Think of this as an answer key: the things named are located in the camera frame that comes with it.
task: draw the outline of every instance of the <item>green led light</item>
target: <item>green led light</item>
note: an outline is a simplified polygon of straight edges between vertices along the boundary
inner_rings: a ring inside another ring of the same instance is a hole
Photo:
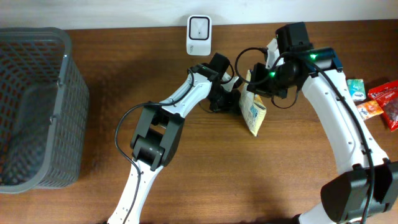
[[[312,60],[315,60],[317,56],[318,55],[316,55],[316,54],[310,54],[310,57],[312,58]]]

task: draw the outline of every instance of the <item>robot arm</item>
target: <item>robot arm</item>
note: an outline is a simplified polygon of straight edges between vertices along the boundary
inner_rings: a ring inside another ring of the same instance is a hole
[[[216,54],[209,64],[192,67],[190,70],[193,73],[193,82],[189,75],[177,91],[161,102],[172,105],[144,107],[130,144],[134,162],[141,175],[138,176],[132,165],[119,203],[108,219],[109,224],[139,223],[149,190],[159,172],[172,160],[180,141],[185,117],[197,103],[208,98],[212,105],[210,109],[215,112],[237,110],[240,93],[233,87],[237,79],[221,84],[223,79],[230,78],[226,74],[228,66],[229,60]],[[165,128],[165,133],[158,133],[151,125]]]
[[[322,187],[322,202],[297,216],[295,223],[332,224],[361,220],[370,189],[370,163],[358,127],[371,151],[375,171],[374,195],[368,215],[390,210],[398,196],[398,162],[390,162],[360,117],[335,51],[331,48],[314,50],[304,23],[286,25],[278,29],[276,35],[278,47],[268,48],[272,51],[271,57],[268,55],[266,65],[255,65],[251,81],[257,82],[268,76],[270,65],[275,64],[280,54],[286,55],[284,64],[278,63],[271,78],[260,85],[249,85],[248,90],[269,98],[285,98],[291,86],[302,90],[326,132],[340,175]]]

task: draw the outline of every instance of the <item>gray plastic basket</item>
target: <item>gray plastic basket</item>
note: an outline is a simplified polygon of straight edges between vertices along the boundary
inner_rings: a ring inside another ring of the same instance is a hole
[[[78,178],[89,95],[71,49],[60,29],[0,29],[0,193]]]

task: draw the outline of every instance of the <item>red snack bag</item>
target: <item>red snack bag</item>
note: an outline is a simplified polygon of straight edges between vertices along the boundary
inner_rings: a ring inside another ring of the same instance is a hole
[[[390,130],[398,128],[398,80],[369,90],[368,97],[376,100],[384,110],[382,116]]]

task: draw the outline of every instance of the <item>chip bag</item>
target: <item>chip bag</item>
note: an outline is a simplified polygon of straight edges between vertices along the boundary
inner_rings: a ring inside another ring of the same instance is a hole
[[[398,80],[369,90],[368,97],[376,100],[384,110],[383,117],[390,130],[398,128]]]
[[[364,120],[383,113],[383,109],[381,109],[376,100],[363,103],[356,107]]]
[[[248,70],[246,79],[250,80],[251,73]],[[243,118],[249,127],[250,132],[254,136],[257,136],[261,127],[262,121],[264,120],[267,108],[262,103],[259,95],[248,91],[248,84],[245,83],[242,89],[241,98],[239,100],[239,106],[242,111]]]

